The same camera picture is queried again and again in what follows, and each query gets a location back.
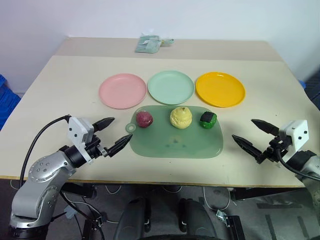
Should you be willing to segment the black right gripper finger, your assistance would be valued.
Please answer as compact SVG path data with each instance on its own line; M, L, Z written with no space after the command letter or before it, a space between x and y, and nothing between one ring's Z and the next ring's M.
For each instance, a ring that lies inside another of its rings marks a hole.
M257 149L256 147L253 146L253 144L246 140L243 137L237 136L237 135L232 135L233 140L238 144L238 146L244 150L246 153L251 155L258 164L261 164L266 157L263 155L263 153Z
M267 134L271 134L273 136L279 135L279 128L269 122L260 119L251 119L251 122Z

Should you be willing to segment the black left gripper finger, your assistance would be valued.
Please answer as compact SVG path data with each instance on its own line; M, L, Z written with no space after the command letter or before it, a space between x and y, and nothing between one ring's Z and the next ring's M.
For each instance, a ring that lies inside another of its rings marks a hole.
M130 142L132 136L133 136L132 133L125 135L120 139L118 139L112 147L110 148L105 147L104 150L106 151L106 156L109 156L111 158L114 155L116 155L118 152L120 152Z
M107 128L113 121L114 117L106 117L92 124L94 132L100 132Z

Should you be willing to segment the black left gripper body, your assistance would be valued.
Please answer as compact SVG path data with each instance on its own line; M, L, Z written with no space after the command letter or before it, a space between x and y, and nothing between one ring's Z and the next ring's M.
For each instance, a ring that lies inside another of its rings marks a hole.
M102 156L102 152L99 150L100 146L100 138L95 134L92 136L91 142L85 144L85 151L88 153L91 159L97 159Z

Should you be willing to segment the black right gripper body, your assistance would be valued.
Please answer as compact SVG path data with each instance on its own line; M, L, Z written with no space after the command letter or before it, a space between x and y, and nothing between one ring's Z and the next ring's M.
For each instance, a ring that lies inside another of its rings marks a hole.
M271 162L278 162L277 150L280 150L280 156L283 157L288 152L288 147L291 144L292 138L290 136L276 136L269 142L269 146L262 155Z

